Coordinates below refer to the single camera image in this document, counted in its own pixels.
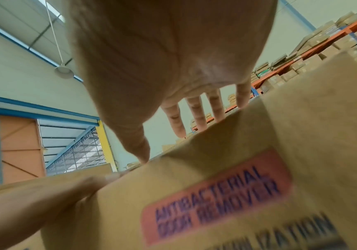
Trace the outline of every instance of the finger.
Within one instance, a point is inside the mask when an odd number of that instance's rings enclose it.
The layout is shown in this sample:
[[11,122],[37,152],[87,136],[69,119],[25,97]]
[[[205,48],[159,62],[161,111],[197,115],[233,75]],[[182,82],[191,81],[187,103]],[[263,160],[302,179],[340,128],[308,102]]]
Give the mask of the finger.
[[200,96],[189,97],[186,99],[191,113],[194,116],[198,131],[204,131],[207,129],[206,117],[204,116],[202,101]]
[[143,125],[137,128],[124,127],[115,129],[114,132],[126,151],[134,154],[141,164],[148,162],[150,159],[150,145],[144,136]]
[[220,89],[215,89],[213,91],[206,93],[209,99],[211,110],[213,111],[214,119],[216,122],[222,121],[225,118],[225,110],[223,106],[223,100],[221,99]]
[[172,107],[165,107],[162,110],[167,115],[169,119],[170,126],[174,133],[179,138],[184,138],[186,136],[186,129],[184,127],[183,121],[181,120],[180,107],[178,104]]
[[251,87],[249,84],[236,85],[236,105],[243,108],[249,103]]

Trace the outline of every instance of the yellow pillar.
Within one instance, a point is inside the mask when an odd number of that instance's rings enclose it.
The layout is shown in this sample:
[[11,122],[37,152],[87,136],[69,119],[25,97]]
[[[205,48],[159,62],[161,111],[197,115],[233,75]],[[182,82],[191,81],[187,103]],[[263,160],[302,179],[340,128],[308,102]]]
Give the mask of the yellow pillar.
[[99,121],[99,126],[96,127],[97,135],[99,136],[99,141],[101,144],[101,149],[103,150],[106,163],[110,163],[113,168],[113,172],[117,172],[117,166],[115,165],[113,152],[111,151],[110,144],[108,143],[106,131],[104,130],[103,122]]

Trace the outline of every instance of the red label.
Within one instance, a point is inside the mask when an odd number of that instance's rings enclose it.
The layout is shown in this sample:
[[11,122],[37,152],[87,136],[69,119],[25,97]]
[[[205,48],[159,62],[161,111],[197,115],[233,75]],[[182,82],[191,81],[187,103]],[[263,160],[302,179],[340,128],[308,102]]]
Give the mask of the red label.
[[287,196],[291,175],[274,149],[143,209],[150,246]]

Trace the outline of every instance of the lamp cord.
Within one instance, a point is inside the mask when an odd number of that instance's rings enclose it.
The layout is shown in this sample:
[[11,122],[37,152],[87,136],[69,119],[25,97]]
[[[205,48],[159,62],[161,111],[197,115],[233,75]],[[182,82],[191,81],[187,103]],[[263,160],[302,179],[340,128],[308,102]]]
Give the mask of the lamp cord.
[[59,56],[60,56],[60,62],[61,62],[61,65],[64,66],[62,54],[60,53],[60,49],[59,49],[59,45],[58,45],[58,40],[56,39],[56,35],[55,35],[54,24],[52,23],[51,15],[49,14],[49,9],[48,9],[47,0],[45,0],[45,7],[47,8],[49,23],[50,23],[50,25],[51,25],[52,33],[54,34],[54,38],[55,38],[55,42],[56,42],[56,47],[58,48],[58,52],[59,52]]

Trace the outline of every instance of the orange door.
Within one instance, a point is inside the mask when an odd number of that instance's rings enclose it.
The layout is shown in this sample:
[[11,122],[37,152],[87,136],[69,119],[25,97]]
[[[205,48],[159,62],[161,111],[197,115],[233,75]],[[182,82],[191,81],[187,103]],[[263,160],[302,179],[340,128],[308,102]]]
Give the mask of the orange door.
[[0,116],[0,141],[4,184],[46,175],[36,120]]

